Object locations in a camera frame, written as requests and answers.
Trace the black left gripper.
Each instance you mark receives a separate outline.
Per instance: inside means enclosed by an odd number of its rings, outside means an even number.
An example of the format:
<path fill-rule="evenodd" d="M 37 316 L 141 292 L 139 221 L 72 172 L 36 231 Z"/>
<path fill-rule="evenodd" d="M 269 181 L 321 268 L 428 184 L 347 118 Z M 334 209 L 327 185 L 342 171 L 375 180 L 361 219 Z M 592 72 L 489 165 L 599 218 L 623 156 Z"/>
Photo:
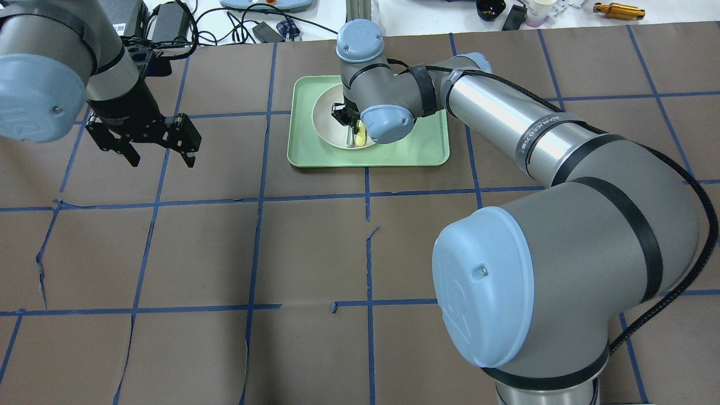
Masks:
<path fill-rule="evenodd" d="M 112 100 L 88 100 L 92 115 L 85 124 L 98 148 L 121 154 L 137 168 L 141 156 L 133 143 L 153 143 L 182 155 L 188 168 L 196 162 L 201 135 L 188 115 L 165 117 L 145 84 L 136 84 Z"/>

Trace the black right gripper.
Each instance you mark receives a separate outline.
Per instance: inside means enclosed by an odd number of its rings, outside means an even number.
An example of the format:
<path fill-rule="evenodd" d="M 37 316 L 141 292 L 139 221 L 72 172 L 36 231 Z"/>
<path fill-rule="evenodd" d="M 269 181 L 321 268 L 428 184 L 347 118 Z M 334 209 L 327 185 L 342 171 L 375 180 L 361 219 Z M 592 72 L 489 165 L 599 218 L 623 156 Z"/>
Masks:
<path fill-rule="evenodd" d="M 356 144 L 356 131 L 361 121 L 360 112 L 355 103 L 345 101 L 344 103 L 332 103 L 331 116 L 343 126 L 349 126 L 346 137 L 346 146 L 353 149 Z"/>

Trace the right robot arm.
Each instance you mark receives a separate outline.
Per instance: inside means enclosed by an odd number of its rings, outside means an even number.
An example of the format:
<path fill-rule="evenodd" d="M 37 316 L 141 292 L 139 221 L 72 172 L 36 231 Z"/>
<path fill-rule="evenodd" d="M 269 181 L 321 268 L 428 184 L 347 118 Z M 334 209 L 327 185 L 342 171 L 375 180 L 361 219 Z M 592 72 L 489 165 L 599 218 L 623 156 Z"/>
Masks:
<path fill-rule="evenodd" d="M 712 201 L 686 169 L 496 76 L 480 53 L 395 74 L 370 20 L 336 53 L 342 125 L 377 144 L 445 110 L 543 189 L 448 225 L 432 253 L 452 343 L 499 404 L 597 404 L 609 357 L 699 276 L 717 246 Z"/>

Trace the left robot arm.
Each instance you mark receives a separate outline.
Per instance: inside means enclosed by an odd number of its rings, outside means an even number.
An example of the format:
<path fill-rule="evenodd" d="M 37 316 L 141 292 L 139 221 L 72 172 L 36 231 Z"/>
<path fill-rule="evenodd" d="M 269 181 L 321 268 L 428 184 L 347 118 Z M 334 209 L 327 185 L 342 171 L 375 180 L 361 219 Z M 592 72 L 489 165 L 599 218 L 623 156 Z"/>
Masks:
<path fill-rule="evenodd" d="M 123 39 L 97 1 L 3 1 L 2 137 L 59 140 L 88 106 L 85 129 L 100 150 L 136 167 L 134 144 L 151 143 L 191 168 L 200 133 L 186 114 L 163 115 L 146 84 L 184 57 Z"/>

